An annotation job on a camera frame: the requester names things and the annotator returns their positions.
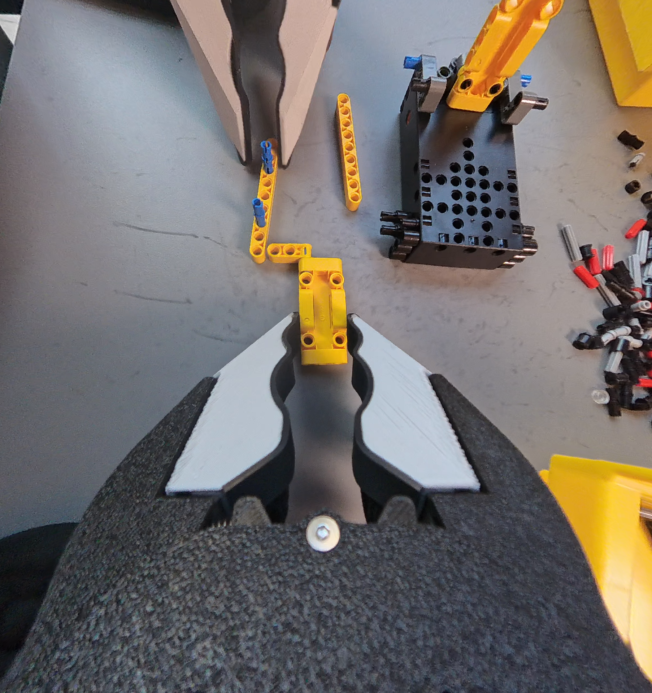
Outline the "person's dark trousers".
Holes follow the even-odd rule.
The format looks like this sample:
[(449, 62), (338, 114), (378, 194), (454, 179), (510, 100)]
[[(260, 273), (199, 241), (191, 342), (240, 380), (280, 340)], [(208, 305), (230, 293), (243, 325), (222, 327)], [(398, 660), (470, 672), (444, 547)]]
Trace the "person's dark trousers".
[(0, 539), (0, 680), (22, 647), (76, 523)]

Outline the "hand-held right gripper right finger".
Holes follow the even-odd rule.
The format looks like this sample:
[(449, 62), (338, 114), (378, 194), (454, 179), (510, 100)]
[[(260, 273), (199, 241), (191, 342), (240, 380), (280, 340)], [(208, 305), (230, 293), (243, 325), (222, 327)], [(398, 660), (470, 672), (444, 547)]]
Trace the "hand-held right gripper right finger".
[(355, 416), (353, 471), (366, 495), (480, 490), (431, 373), (362, 318), (348, 315)]

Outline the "pile of lego pins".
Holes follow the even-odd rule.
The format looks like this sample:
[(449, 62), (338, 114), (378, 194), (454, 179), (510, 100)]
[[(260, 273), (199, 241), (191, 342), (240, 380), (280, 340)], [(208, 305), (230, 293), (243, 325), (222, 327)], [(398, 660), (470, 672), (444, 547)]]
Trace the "pile of lego pins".
[(605, 354), (605, 387), (591, 396), (613, 418), (623, 411), (652, 411), (652, 188), (644, 190), (632, 179), (624, 190), (641, 194), (646, 213), (623, 236), (632, 251), (625, 259), (616, 261), (613, 245), (580, 245), (570, 226), (560, 228), (573, 273), (605, 303), (594, 331), (578, 334), (572, 345)]

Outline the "yellow short lego beam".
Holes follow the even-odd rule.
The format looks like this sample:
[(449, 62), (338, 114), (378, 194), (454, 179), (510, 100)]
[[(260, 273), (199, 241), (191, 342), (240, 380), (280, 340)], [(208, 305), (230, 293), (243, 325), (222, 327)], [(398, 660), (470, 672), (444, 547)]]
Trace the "yellow short lego beam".
[(271, 243), (266, 249), (266, 257), (275, 264), (295, 264), (311, 256), (312, 246), (308, 243)]

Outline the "yellow long lego beam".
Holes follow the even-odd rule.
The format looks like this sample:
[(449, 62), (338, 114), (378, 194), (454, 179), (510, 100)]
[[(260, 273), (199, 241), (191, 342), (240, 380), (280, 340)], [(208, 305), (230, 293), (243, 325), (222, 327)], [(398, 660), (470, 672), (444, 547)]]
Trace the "yellow long lego beam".
[(252, 232), (251, 232), (251, 245), (250, 254), (255, 263), (263, 263), (266, 260), (266, 248), (269, 238), (270, 221), (273, 210), (273, 202), (275, 197), (275, 184), (278, 172), (278, 151), (277, 151), (277, 141), (270, 139), (273, 145), (273, 156), (275, 169), (272, 175), (267, 175), (261, 167), (260, 170), (260, 183), (257, 192), (257, 197), (264, 201), (264, 207), (266, 209), (266, 221), (267, 225), (263, 228), (259, 228), (255, 225), (255, 218), (253, 219)]
[(336, 145), (340, 155), (345, 205), (355, 212), (363, 198), (359, 177), (352, 104), (347, 93), (339, 93), (336, 104)]

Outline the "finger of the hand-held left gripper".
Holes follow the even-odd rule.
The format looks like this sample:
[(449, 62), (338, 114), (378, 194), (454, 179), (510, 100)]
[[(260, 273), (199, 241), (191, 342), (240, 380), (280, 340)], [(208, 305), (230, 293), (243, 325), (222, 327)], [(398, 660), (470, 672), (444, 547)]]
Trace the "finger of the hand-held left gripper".
[(242, 84), (231, 1), (172, 1), (217, 114), (240, 161), (251, 162), (249, 100)]
[(280, 165), (289, 164), (330, 46), (339, 1), (286, 1), (278, 32), (284, 73), (277, 104)]

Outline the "black lego base assembly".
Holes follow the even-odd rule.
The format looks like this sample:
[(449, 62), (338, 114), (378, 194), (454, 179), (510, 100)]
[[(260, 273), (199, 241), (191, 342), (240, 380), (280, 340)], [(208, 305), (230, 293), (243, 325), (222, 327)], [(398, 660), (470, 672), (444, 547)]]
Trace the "black lego base assembly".
[(382, 212), (389, 257), (409, 264), (512, 268), (538, 250), (521, 221), (514, 126), (548, 100), (521, 63), (562, 1), (500, 1), (466, 57), (406, 57), (400, 108), (402, 210)]

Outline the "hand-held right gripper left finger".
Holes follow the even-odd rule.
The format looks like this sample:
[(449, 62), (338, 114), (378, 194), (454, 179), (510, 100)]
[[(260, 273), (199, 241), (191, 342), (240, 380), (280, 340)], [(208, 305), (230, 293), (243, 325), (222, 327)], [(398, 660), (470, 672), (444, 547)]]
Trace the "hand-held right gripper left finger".
[(291, 352), (290, 314), (214, 375), (214, 385), (165, 486), (165, 494), (237, 489), (278, 450), (285, 415), (271, 378)]

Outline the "yellow lego panel brick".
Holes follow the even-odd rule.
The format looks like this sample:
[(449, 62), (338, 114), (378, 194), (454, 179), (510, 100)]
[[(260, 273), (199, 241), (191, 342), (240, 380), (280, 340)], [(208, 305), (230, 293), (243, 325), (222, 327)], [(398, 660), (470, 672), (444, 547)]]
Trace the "yellow lego panel brick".
[(341, 260), (302, 257), (298, 280), (302, 364), (345, 364), (347, 308)]

